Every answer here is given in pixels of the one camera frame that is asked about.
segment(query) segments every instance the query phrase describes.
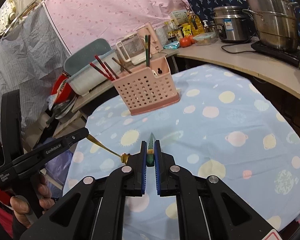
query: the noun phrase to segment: silver screw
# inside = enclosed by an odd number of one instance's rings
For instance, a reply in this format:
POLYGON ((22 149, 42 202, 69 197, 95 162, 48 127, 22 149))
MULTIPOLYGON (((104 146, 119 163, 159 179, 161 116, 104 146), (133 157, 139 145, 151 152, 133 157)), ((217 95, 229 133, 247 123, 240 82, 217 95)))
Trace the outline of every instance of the silver screw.
POLYGON ((93 182, 93 177, 85 177, 83 179, 84 184, 91 184, 93 182))
POLYGON ((126 172, 130 172, 132 170, 132 168, 130 166, 123 166, 121 170, 122 170, 122 172, 126 173, 126 172))
POLYGON ((177 165, 173 165, 173 166, 170 167, 170 170, 173 171, 173 172, 178 172, 178 171, 180 171, 180 167, 177 166, 177 165))
POLYGON ((209 177, 209 181, 211 183, 217 183, 219 181, 219 179, 218 179, 217 176, 212 175, 212 176, 209 177))

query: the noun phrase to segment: red and white sticker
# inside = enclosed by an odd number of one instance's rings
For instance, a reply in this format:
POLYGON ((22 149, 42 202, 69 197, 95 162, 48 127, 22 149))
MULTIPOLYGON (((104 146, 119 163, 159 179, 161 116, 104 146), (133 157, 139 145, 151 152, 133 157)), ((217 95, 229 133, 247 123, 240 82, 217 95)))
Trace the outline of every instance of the red and white sticker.
POLYGON ((262 240, 282 240, 282 238, 275 229, 272 229, 262 240))

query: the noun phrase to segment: pink utensil holder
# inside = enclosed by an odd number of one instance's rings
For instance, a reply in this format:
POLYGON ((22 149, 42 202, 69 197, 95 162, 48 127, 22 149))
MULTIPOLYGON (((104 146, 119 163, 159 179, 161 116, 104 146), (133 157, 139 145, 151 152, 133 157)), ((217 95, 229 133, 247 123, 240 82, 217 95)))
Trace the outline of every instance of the pink utensil holder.
POLYGON ((127 71, 120 73, 113 84, 131 115, 143 114, 180 100, 165 57, 151 60, 150 67, 144 63, 130 71, 131 74, 127 71))

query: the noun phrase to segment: finger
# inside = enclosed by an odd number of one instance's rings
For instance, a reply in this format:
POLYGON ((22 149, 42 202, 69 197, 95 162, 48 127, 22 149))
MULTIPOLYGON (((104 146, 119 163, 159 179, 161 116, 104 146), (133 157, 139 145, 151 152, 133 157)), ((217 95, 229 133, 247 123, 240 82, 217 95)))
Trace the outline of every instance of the finger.
POLYGON ((27 214, 30 211, 28 204, 17 197, 10 198, 10 205, 18 214, 27 214))
POLYGON ((42 198, 39 200, 39 203, 44 209, 50 209, 54 205, 54 201, 51 198, 42 198))
POLYGON ((19 213, 16 212, 15 210, 14 210, 13 212, 14 212, 14 215, 15 215, 16 219, 17 219, 22 225, 24 225, 27 229, 31 226, 31 223, 30 223, 29 220, 27 219, 26 215, 19 214, 19 213))
POLYGON ((40 183, 43 184, 43 185, 47 185, 47 178, 46 176, 44 176, 43 174, 40 174, 40 183))
POLYGON ((43 184, 38 184, 38 192, 45 198, 51 198, 52 196, 50 189, 43 184))

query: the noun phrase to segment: pink curtain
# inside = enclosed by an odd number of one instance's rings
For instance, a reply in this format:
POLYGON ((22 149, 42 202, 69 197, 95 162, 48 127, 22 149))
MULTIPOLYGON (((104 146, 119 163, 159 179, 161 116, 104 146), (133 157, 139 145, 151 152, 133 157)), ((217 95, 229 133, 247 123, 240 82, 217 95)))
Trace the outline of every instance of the pink curtain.
POLYGON ((97 38, 111 46, 145 23, 169 20, 171 11, 185 9, 187 0, 46 0, 60 37, 71 53, 97 38))

